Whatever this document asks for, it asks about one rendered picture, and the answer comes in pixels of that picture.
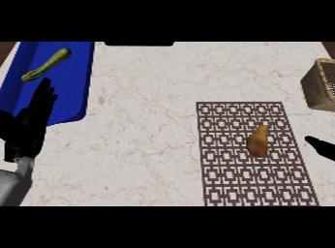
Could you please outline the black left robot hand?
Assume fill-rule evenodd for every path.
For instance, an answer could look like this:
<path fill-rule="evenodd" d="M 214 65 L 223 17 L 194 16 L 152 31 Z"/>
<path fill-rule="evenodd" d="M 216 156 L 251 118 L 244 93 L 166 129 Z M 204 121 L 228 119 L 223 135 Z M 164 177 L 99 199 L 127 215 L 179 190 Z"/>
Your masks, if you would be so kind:
<path fill-rule="evenodd" d="M 43 147 L 48 121 L 58 94 L 46 77 L 35 90 L 29 106 L 18 115 L 0 110 L 0 139 L 5 141 L 5 161 L 14 163 L 18 158 L 35 158 Z"/>

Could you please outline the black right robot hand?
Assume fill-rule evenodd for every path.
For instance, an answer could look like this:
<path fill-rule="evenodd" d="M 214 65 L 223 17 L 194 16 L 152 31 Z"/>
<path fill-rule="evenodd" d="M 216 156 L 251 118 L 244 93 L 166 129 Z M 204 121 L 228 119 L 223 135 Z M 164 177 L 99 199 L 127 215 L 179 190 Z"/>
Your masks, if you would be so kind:
<path fill-rule="evenodd" d="M 335 144 L 312 136 L 306 136 L 306 141 L 318 154 L 335 162 Z"/>

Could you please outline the brown patterned placemat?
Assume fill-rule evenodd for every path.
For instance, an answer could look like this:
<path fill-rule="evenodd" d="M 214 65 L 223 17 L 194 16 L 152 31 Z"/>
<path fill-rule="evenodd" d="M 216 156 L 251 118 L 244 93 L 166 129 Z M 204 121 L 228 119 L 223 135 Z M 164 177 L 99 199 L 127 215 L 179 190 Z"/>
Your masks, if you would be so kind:
<path fill-rule="evenodd" d="M 200 102 L 198 137 L 207 206 L 318 206 L 306 162 L 284 104 Z M 267 127 L 267 153 L 248 136 Z"/>

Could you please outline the wicker basket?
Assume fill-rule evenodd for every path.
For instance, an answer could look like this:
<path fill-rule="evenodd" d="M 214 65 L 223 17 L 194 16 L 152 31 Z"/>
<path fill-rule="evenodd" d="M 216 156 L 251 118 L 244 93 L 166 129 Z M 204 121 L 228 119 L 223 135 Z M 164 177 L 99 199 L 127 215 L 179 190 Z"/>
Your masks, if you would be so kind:
<path fill-rule="evenodd" d="M 335 59 L 315 60 L 301 85 L 309 107 L 335 112 Z"/>

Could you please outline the blue cutting board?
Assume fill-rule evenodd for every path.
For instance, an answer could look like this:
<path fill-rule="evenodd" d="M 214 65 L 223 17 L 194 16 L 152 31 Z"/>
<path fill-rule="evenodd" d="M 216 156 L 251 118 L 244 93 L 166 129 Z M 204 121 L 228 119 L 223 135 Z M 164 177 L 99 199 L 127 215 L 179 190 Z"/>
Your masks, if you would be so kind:
<path fill-rule="evenodd" d="M 18 115 L 27 107 L 42 78 L 23 82 L 23 75 L 48 61 L 61 48 L 68 48 L 71 57 L 45 74 L 52 80 L 58 100 L 48 125 L 74 122 L 86 115 L 94 42 L 21 42 L 8 74 L 0 85 L 0 109 Z"/>

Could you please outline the green zucchini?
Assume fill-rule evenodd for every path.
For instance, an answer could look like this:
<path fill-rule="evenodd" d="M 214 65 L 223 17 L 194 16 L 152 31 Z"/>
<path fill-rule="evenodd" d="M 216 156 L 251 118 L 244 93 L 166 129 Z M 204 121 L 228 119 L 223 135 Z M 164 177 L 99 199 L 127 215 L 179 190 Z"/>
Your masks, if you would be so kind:
<path fill-rule="evenodd" d="M 42 66 L 23 75 L 23 82 L 40 78 L 48 73 L 48 71 L 71 57 L 71 55 L 73 51 L 66 47 L 61 48 L 51 56 L 48 61 L 42 64 Z"/>

